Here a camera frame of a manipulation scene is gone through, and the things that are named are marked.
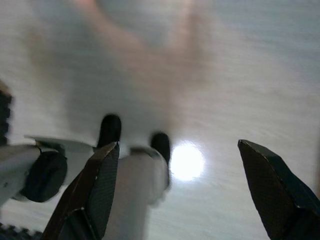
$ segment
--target blurry hand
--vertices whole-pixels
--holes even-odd
[[[97,0],[70,0],[70,2],[85,12],[97,7]]]

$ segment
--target black rubber tip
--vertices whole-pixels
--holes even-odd
[[[104,116],[101,127],[97,148],[102,148],[113,142],[119,142],[121,137],[122,123],[116,114],[107,114]]]
[[[171,143],[168,135],[164,132],[155,132],[151,137],[150,146],[157,150],[169,165],[171,156]]]

